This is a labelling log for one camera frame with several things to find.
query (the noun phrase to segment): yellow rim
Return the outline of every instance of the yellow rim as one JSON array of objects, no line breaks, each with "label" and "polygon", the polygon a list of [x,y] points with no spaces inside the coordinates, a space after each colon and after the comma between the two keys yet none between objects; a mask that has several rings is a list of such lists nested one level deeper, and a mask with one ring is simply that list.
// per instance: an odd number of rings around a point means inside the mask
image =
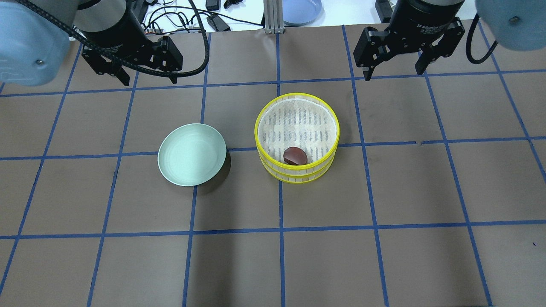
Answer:
[{"label": "yellow rim", "polygon": [[313,175],[315,175],[315,174],[320,173],[323,169],[325,169],[325,168],[329,167],[330,165],[332,165],[332,162],[334,161],[334,158],[332,157],[332,159],[331,159],[328,163],[326,163],[326,164],[325,164],[324,166],[322,166],[321,168],[315,170],[313,173],[309,173],[309,174],[305,174],[305,175],[289,175],[289,174],[285,174],[285,173],[282,173],[282,172],[278,172],[278,171],[272,169],[271,166],[268,165],[268,164],[264,161],[264,159],[262,158],[262,156],[260,156],[260,160],[261,160],[262,164],[263,164],[266,168],[271,169],[273,172],[279,173],[279,174],[281,174],[281,175],[283,175],[283,176],[285,176],[285,177],[288,177],[288,178],[295,178],[295,179],[298,179],[298,178],[311,177],[311,176],[313,176]]},{"label": "yellow rim", "polygon": [[[332,148],[330,148],[330,150],[326,153],[326,155],[324,155],[322,158],[320,158],[319,160],[311,163],[311,164],[306,164],[306,165],[303,165],[303,166],[292,166],[292,165],[288,165],[288,164],[284,164],[284,163],[281,163],[275,159],[273,159],[271,156],[269,156],[267,154],[267,152],[264,150],[264,148],[262,147],[262,145],[260,144],[260,141],[259,141],[259,138],[258,138],[258,125],[260,124],[260,120],[262,119],[262,116],[264,115],[265,111],[267,109],[269,109],[269,107],[276,103],[277,101],[281,100],[282,98],[286,97],[286,96],[294,96],[294,95],[300,95],[300,96],[307,96],[307,97],[310,97],[310,98],[313,98],[313,99],[316,99],[318,101],[320,101],[321,103],[324,104],[324,106],[328,109],[328,111],[330,111],[332,117],[334,118],[334,121],[336,122],[336,129],[337,129],[337,133],[336,133],[336,140],[334,142],[334,145],[332,146]],[[334,110],[332,110],[332,108],[328,105],[328,103],[326,103],[324,100],[316,97],[316,96],[313,96],[313,95],[310,95],[310,94],[306,94],[306,93],[288,93],[288,94],[284,94],[284,95],[281,95],[273,100],[271,100],[268,104],[265,105],[265,107],[261,110],[260,114],[258,114],[258,119],[256,119],[256,124],[254,124],[254,140],[256,141],[256,147],[258,148],[258,151],[260,153],[262,153],[264,155],[264,157],[270,161],[271,163],[277,165],[278,167],[282,167],[282,168],[285,168],[285,169],[290,169],[290,170],[305,170],[305,169],[309,169],[309,168],[313,168],[319,164],[321,164],[322,162],[326,161],[326,159],[328,159],[337,149],[337,143],[339,142],[339,138],[340,138],[340,124],[337,120],[337,116],[336,114],[334,113]]]},{"label": "yellow rim", "polygon": [[[332,165],[333,161],[334,161],[334,160],[330,161],[330,163],[328,163],[328,164],[326,165],[326,167],[329,168],[329,167]],[[275,177],[275,179],[281,180],[282,182],[286,182],[286,183],[291,184],[291,185],[301,185],[301,184],[306,184],[306,183],[308,183],[308,182],[317,180],[317,179],[319,179],[320,177],[322,177],[324,174],[326,174],[326,171],[327,171],[327,170],[325,170],[322,174],[320,174],[319,176],[317,176],[316,178],[311,179],[311,180],[302,181],[302,182],[292,182],[292,181],[288,181],[288,180],[279,178],[279,177],[277,177],[274,173],[272,173],[272,172],[269,170],[269,168],[267,168],[267,167],[264,167],[264,168],[265,168],[266,172],[268,172],[271,176]]]}]

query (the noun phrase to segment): white floor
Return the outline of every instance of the white floor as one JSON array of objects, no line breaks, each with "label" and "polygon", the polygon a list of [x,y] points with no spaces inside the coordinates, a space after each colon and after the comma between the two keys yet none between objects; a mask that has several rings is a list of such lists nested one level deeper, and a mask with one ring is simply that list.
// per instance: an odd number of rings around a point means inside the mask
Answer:
[{"label": "white floor", "polygon": [[[206,0],[194,0],[195,6],[198,9],[206,9]],[[260,23],[264,11],[264,3],[262,0],[243,0],[237,5],[232,5],[229,9],[224,9],[223,3],[225,0],[221,0],[221,9],[217,11],[220,14],[225,14],[233,18],[252,21]],[[380,23],[379,17],[375,9],[375,0],[322,0],[323,10],[319,17],[309,27],[321,27],[321,26],[339,26],[339,25],[358,25],[369,23]],[[180,5],[189,7],[188,0],[175,0],[175,3],[171,5]],[[149,12],[154,11],[156,8],[160,8],[161,5],[156,4]],[[191,10],[179,9],[184,12],[188,17],[191,17],[193,13]],[[466,0],[459,10],[457,16],[461,19],[472,19],[476,14],[476,8],[474,6],[474,0]],[[237,21],[224,19],[231,27],[232,31],[259,29],[260,27],[249,25],[246,23],[240,23]],[[177,29],[174,27],[166,17],[158,20],[161,28],[166,31],[172,31]],[[208,32],[212,31],[212,28],[206,22],[203,16],[203,24]],[[197,27],[197,21],[194,19],[194,25]]]}]

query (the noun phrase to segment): brown object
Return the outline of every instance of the brown object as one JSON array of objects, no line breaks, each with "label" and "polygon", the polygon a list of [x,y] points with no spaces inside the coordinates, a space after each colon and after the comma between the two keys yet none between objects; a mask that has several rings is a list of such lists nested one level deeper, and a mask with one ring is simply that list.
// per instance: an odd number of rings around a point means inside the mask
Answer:
[{"label": "brown object", "polygon": [[298,147],[289,147],[284,151],[284,161],[290,165],[306,165],[307,155],[305,151]]}]

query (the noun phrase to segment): bolt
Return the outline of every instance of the bolt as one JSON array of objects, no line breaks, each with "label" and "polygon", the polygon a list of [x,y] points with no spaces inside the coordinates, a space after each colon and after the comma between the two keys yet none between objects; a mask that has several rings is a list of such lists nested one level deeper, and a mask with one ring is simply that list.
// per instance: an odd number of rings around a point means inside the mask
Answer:
[{"label": "bolt", "polygon": [[512,26],[515,26],[516,23],[518,23],[521,19],[517,16],[514,16],[510,19],[508,19],[508,22],[512,25]]}]

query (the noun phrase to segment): basket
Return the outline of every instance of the basket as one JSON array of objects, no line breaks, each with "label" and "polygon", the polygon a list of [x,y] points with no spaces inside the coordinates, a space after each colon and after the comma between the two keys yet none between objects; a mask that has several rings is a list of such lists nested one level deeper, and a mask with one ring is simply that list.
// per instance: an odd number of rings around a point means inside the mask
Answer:
[{"label": "basket", "polygon": [[[322,176],[332,165],[340,127],[337,117],[322,99],[305,93],[290,93],[269,102],[254,125],[256,147],[264,168],[275,178],[303,184]],[[299,147],[308,164],[284,163],[286,148]]]}]

